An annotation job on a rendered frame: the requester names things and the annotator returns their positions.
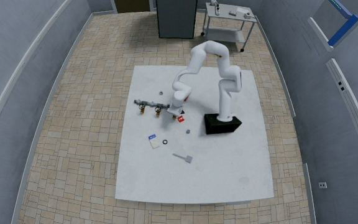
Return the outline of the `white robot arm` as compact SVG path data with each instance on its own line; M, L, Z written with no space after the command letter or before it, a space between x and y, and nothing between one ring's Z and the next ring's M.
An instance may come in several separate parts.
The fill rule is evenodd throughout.
M212 40L204 42L192 48L190 55L191 60L186 69L177 74L172 84L172 89L176 92L173 94L172 107L168 108L167 113L174 116L179 116L179 109L184 106L183 100L191 94L192 87L179 81L180 77L184 74L198 74L199 70L206 58L206 54L211 53L218 56L218 69L221 79L218 83L219 86L219 121L231 121L233 116L231 114L231 101L232 97L229 92L239 93L242 88L241 69L238 66L230 65L229 51L223 44L219 44Z

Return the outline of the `grey pipe manifold with brass valves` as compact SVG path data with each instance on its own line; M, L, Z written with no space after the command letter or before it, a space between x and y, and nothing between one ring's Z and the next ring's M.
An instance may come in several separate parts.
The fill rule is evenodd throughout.
M141 114L143 114L144 113L144 110L145 110L145 106L146 105L151 105L151 107L154 107L154 106L157 106L155 109L157 109L157 114L156 114L156 116L157 117L159 117L159 114L160 114L160 112L161 112L161 107L166 107L167 109L168 109L168 107L167 107L167 105L169 105L169 104L167 104L167 105L164 105L164 104L160 104L160 103L154 103L153 101L151 102L151 103L149 103L148 101L141 101L140 99L138 99L138 100L134 100L134 103L137 103L138 105L139 105L139 109L141 110ZM142 106L140 106L140 105L142 105Z

